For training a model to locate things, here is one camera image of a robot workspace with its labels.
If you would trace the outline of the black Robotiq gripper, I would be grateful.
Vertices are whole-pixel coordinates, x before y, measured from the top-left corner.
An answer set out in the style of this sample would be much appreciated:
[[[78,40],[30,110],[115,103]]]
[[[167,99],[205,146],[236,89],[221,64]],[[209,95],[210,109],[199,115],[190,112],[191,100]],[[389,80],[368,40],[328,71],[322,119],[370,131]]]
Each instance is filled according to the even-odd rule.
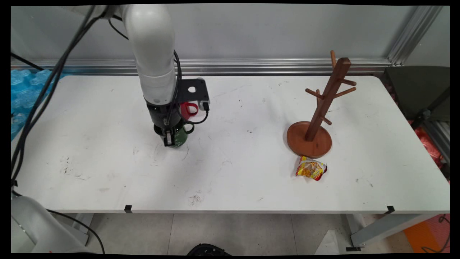
[[[174,133],[184,126],[178,107],[172,105],[147,104],[147,109],[154,123],[154,131],[163,137],[164,146],[174,146]]]

